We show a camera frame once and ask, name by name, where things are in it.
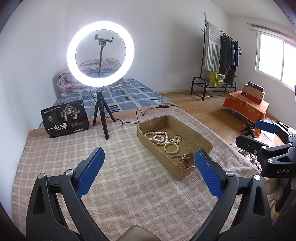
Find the silver screw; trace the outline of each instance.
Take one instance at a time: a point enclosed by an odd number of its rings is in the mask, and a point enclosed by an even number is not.
[[[259,181],[261,179],[261,177],[259,175],[255,175],[254,178]]]
[[[226,171],[226,175],[229,177],[233,177],[234,173],[232,171]]]
[[[44,176],[45,176],[45,174],[42,172],[42,173],[40,173],[40,174],[38,175],[38,178],[39,178],[39,179],[42,179],[42,178],[44,178]]]
[[[74,171],[72,169],[69,169],[69,170],[66,171],[66,175],[71,176],[73,174],[73,172]]]

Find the floral tablecloth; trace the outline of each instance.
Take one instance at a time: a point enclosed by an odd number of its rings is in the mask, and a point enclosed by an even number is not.
[[[229,93],[226,97],[222,109],[230,108],[250,122],[255,123],[257,120],[264,120],[268,112],[269,103],[262,101],[260,104],[242,95],[241,91]],[[255,129],[255,135],[259,137],[260,130]]]

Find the blue gripper pad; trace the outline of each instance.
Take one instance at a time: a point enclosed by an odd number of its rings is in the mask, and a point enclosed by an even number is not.
[[[207,184],[208,189],[210,190],[211,194],[213,196],[218,197],[218,200],[223,195],[222,190],[222,181],[213,169],[213,167],[210,165],[207,158],[210,159],[210,157],[204,154],[202,150],[197,150],[194,155],[194,163],[197,166],[199,172],[201,173],[205,183]]]
[[[99,148],[97,152],[91,157],[90,155],[90,161],[88,161],[87,166],[81,173],[78,183],[77,183],[77,189],[76,194],[78,198],[81,198],[82,195],[85,195],[88,193],[89,189],[91,188],[91,185],[94,182],[94,179],[96,178],[99,170],[101,169],[104,160],[105,160],[105,152],[104,149]]]
[[[278,128],[275,124],[273,123],[268,123],[268,122],[265,122],[265,121],[262,121],[262,120],[258,120],[255,122],[255,127],[259,130],[262,130],[262,131],[267,131],[269,133],[277,133],[278,132]]]

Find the ring light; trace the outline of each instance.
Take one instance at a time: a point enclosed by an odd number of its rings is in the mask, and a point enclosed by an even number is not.
[[[103,78],[92,78],[86,76],[84,73],[80,71],[76,63],[76,51],[79,43],[85,36],[97,30],[113,31],[122,38],[126,46],[126,56],[124,58],[122,66],[114,74]],[[75,34],[68,47],[67,62],[69,70],[71,71],[74,78],[77,79],[79,82],[92,87],[103,87],[115,83],[127,73],[133,62],[134,55],[135,47],[130,34],[117,23],[100,21],[91,23],[83,27],[81,30],[78,31],[77,34]]]

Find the clothes rack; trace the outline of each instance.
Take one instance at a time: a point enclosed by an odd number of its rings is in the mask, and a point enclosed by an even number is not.
[[[206,13],[205,13],[205,28],[206,28],[206,24],[207,24],[207,20],[206,20]],[[203,33],[204,33],[204,44],[203,44],[203,51],[202,51],[202,64],[201,64],[201,68],[200,68],[200,76],[196,76],[193,78],[192,80],[192,85],[191,85],[191,91],[190,91],[190,95],[192,94],[195,94],[197,95],[198,97],[202,98],[202,101],[204,101],[205,98],[207,97],[214,97],[214,96],[223,96],[223,95],[226,95],[226,92],[227,93],[230,93],[229,91],[227,91],[227,89],[234,89],[234,92],[236,91],[237,89],[237,84],[234,82],[234,86],[232,85],[228,85],[227,83],[224,83],[223,86],[207,86],[207,83],[205,81],[205,79],[202,78],[202,67],[203,67],[203,61],[204,61],[204,58],[205,58],[205,28],[202,29]],[[229,38],[231,38],[229,35],[227,35],[225,32],[221,31],[223,33],[223,35],[226,35],[228,36]],[[203,82],[201,83],[196,83],[195,80],[196,79],[200,79],[202,80]],[[193,87],[194,85],[198,85],[200,87],[203,87],[204,90],[203,92],[193,92]],[[224,92],[223,94],[215,94],[214,96],[213,95],[207,95],[206,96],[206,93],[211,93],[211,92],[222,92],[223,90],[214,90],[214,91],[207,91],[207,89],[224,89]]]

